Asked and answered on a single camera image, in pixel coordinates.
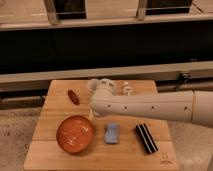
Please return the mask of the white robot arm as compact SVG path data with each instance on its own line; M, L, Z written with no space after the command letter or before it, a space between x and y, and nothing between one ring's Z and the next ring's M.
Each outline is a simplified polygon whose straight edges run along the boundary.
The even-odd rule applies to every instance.
M213 128L213 92L179 91L144 95L117 95L110 79L91 79L90 107L96 116L117 114L188 122Z

